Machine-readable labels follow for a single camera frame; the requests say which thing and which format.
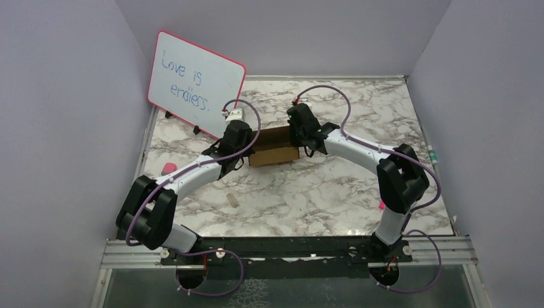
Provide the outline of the brown cardboard box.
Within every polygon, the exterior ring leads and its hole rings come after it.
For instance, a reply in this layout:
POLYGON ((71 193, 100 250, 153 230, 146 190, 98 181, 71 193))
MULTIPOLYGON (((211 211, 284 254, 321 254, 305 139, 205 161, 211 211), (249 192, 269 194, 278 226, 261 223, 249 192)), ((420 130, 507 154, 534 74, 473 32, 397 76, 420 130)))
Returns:
POLYGON ((289 126, 261 130, 253 145, 255 152, 249 156, 249 166, 260 167, 298 160, 300 152, 291 144, 290 136, 289 126))

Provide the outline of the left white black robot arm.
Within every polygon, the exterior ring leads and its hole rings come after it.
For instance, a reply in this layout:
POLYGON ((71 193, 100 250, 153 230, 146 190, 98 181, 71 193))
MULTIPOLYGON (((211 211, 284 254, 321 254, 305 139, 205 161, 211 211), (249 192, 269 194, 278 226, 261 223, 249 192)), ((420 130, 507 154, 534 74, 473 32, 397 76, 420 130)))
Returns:
POLYGON ((192 164, 156 179, 138 177, 115 221, 128 245, 141 244, 150 250, 169 248, 186 263, 198 261, 202 249, 197 242, 199 235, 174 224, 176 205, 195 190, 222 179, 236 169, 238 161, 253 154, 252 135, 248 123, 233 120, 223 137, 192 164))

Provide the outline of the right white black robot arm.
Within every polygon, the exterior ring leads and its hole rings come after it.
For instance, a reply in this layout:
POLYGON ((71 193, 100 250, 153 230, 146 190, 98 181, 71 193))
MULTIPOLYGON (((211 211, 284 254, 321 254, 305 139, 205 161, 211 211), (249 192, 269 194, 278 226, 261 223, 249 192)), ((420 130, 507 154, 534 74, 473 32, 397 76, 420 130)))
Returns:
POLYGON ((310 107, 299 103, 287 110, 291 144, 311 153, 341 157, 371 171, 378 178, 385 209, 370 244, 371 255, 386 261, 396 252, 411 207, 429 188, 429 179, 414 150, 407 144, 396 148, 372 142, 361 145, 342 134, 334 123, 319 124, 310 107))

